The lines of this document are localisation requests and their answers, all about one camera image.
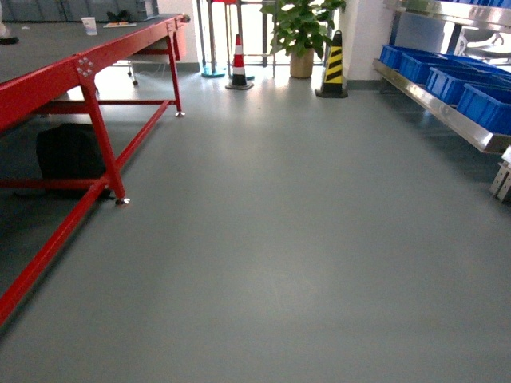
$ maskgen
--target gray tabletop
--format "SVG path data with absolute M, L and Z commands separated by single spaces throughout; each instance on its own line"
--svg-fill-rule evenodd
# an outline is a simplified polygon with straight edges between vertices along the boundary
M 124 28 L 98 23 L 97 36 L 87 36 L 80 22 L 6 23 L 19 43 L 0 45 L 0 84 L 174 16 L 160 15 Z

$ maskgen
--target potted plant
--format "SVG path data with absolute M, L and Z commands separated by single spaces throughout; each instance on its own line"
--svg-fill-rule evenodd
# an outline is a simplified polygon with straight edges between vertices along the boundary
M 346 8 L 345 0 L 275 0 L 261 8 L 275 22 L 271 52 L 285 50 L 291 55 L 291 76 L 304 78 L 312 74 L 314 53 L 321 59 L 324 45 L 331 45 L 328 27 L 335 28 L 333 11 Z

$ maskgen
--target orange and white traffic cone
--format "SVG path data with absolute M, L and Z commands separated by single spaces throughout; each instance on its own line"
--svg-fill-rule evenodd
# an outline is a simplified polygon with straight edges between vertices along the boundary
M 247 82 L 245 76 L 245 64 L 243 60 L 243 47 L 241 46 L 241 39 L 239 34 L 236 35 L 236 50 L 234 51 L 234 61 L 232 63 L 232 79 L 227 89 L 241 89 L 246 90 L 254 86 L 253 83 Z

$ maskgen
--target white wall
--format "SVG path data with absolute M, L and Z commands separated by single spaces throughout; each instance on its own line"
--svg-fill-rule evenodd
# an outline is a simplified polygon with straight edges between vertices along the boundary
M 192 18 L 186 26 L 187 54 L 181 62 L 199 62 L 196 41 L 196 1 L 195 0 L 158 0 L 160 14 L 187 14 Z
M 348 80 L 378 80 L 373 60 L 388 44 L 394 11 L 382 0 L 348 0 L 339 16 L 343 32 L 343 75 Z

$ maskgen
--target red metal frame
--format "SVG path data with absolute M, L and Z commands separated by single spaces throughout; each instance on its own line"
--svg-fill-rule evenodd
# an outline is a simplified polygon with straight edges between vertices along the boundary
M 11 128 L 13 124 L 26 118 L 31 113 L 89 114 L 107 169 L 106 173 L 98 180 L 0 180 L 0 188 L 89 189 L 42 249 L 33 257 L 29 265 L 16 278 L 7 292 L 0 297 L 0 326 L 8 320 L 20 301 L 30 291 L 38 277 L 48 267 L 60 247 L 93 206 L 101 192 L 105 188 L 112 188 L 118 199 L 125 197 L 120 170 L 149 134 L 166 108 L 169 105 L 175 105 L 177 111 L 182 112 L 176 60 L 180 59 L 180 53 L 184 53 L 180 52 L 180 46 L 182 45 L 178 41 L 181 32 L 180 27 L 183 25 L 180 16 L 162 20 L 162 22 L 78 53 L 24 77 L 0 84 L 0 132 Z M 136 53 L 145 54 L 144 49 L 146 47 L 161 39 L 167 42 L 167 49 L 152 49 L 149 54 L 168 55 L 174 100 L 98 101 L 94 84 L 94 77 L 97 72 L 128 56 Z M 52 101 L 76 86 L 81 87 L 84 102 Z M 159 105 L 160 107 L 135 135 L 125 150 L 115 158 L 105 129 L 105 122 L 101 115 L 100 105 Z

